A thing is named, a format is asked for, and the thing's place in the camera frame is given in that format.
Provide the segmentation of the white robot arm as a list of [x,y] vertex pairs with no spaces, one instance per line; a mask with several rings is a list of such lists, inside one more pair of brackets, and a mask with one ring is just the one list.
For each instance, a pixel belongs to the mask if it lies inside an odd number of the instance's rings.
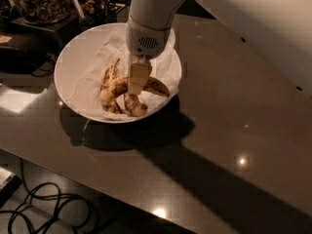
[[[312,96],[312,0],[195,0]],[[133,56],[160,56],[184,0],[131,0],[126,43]]]

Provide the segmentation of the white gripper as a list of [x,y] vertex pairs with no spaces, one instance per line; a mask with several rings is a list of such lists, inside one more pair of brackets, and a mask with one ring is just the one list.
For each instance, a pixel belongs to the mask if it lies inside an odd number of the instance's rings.
[[167,45],[171,29],[152,29],[128,17],[126,44],[132,56],[129,58],[128,93],[139,95],[146,84],[152,65],[149,57],[160,56]]

